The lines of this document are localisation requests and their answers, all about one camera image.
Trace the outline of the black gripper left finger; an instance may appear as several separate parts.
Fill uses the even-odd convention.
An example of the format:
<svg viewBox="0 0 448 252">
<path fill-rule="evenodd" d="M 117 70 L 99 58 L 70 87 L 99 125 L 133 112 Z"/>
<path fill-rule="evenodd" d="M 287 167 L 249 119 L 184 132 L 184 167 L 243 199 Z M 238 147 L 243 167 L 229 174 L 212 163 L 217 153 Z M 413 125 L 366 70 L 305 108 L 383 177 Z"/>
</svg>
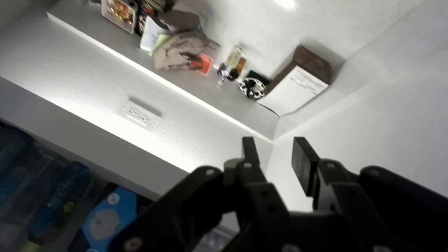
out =
<svg viewBox="0 0 448 252">
<path fill-rule="evenodd" d="M 243 159 L 246 161 L 250 161 L 253 164 L 260 164 L 257 150 L 256 150 L 256 143 L 253 138 L 243 138 L 242 139 L 242 153 Z"/>
</svg>

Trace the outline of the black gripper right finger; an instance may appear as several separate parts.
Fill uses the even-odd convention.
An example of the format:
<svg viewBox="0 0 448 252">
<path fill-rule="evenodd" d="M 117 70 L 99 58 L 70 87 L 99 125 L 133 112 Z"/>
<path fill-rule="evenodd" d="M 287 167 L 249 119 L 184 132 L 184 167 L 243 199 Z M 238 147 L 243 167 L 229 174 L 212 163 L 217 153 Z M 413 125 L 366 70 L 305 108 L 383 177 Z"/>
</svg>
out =
<svg viewBox="0 0 448 252">
<path fill-rule="evenodd" d="M 305 138 L 295 138 L 292 140 L 291 167 L 306 196 L 313 195 L 319 161 L 319 156 Z"/>
</svg>

